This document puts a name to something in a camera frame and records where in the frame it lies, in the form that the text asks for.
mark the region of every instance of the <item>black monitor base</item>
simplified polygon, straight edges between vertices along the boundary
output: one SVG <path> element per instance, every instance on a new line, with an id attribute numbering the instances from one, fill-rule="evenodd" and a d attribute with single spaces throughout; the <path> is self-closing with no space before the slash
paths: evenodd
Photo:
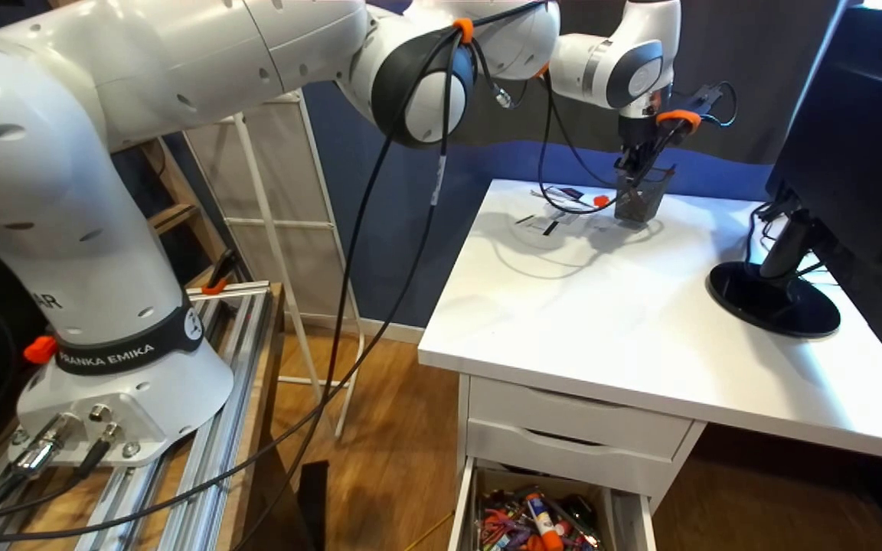
<path id="1" fill-rule="evenodd" d="M 712 298 L 733 314 L 789 336 L 825 336 L 841 327 L 830 298 L 802 277 L 770 284 L 756 263 L 719 263 L 707 276 Z"/>

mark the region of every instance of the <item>open drawer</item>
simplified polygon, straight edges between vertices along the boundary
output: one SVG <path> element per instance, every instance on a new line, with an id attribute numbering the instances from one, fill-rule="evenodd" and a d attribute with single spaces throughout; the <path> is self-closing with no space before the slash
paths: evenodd
<path id="1" fill-rule="evenodd" d="M 547 494 L 582 494 L 597 509 L 591 527 L 602 542 L 597 551 L 657 551 L 652 515 L 643 494 L 606 487 L 577 483 L 563 476 L 518 475 L 495 461 L 469 458 L 462 468 L 460 502 L 448 539 L 448 551 L 482 551 L 477 518 L 483 489 L 538 487 Z"/>

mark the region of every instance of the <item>monitor stand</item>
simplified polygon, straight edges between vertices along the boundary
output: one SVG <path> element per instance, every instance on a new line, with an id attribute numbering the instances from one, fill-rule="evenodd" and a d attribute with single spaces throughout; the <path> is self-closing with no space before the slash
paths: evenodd
<path id="1" fill-rule="evenodd" d="M 795 213 L 766 263 L 719 263 L 707 276 L 712 298 L 733 314 L 789 336 L 825 336 L 841 327 L 828 293 L 800 277 L 814 225 Z"/>

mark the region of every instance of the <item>blue wall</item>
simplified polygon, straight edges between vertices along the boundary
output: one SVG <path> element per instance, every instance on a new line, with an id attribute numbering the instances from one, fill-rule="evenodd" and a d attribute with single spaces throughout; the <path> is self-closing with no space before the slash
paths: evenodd
<path id="1" fill-rule="evenodd" d="M 318 139 L 331 203 L 343 241 L 355 220 L 361 187 L 374 169 L 384 133 L 361 119 L 337 86 L 308 87 L 313 130 Z M 611 171 L 612 153 L 578 150 L 597 171 Z M 471 216 L 495 178 L 536 178 L 538 143 L 483 143 L 455 148 L 448 161 L 448 183 L 435 213 L 435 229 L 419 263 L 409 304 L 399 312 L 404 325 L 427 325 L 435 299 L 448 282 L 448 271 L 460 254 L 460 245 L 471 225 Z M 355 247 L 355 293 L 361 314 L 385 318 L 414 261 L 417 237 L 427 224 L 427 209 L 435 183 L 438 148 L 411 150 L 394 148 L 384 178 L 378 183 L 366 231 Z M 763 194 L 770 164 L 746 164 L 692 150 L 669 150 L 663 161 L 677 164 L 673 192 L 697 194 Z M 584 169 L 561 143 L 548 148 L 547 180 L 588 183 Z"/>

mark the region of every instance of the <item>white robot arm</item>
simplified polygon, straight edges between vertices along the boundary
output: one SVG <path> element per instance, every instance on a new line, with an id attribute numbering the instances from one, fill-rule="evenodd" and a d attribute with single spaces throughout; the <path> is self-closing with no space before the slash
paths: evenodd
<path id="1" fill-rule="evenodd" d="M 95 0 L 3 26 L 0 258 L 62 339 L 18 422 L 62 419 L 60 461 L 117 425 L 123 453 L 108 461 L 135 465 L 231 393 L 115 150 L 318 78 L 341 78 L 385 133 L 435 143 L 482 57 L 497 78 L 551 68 L 561 94 L 646 116 L 670 81 L 677 22 L 677 0 L 629 2 L 616 36 L 557 42 L 547 0 L 414 0 L 404 16 L 361 0 Z"/>

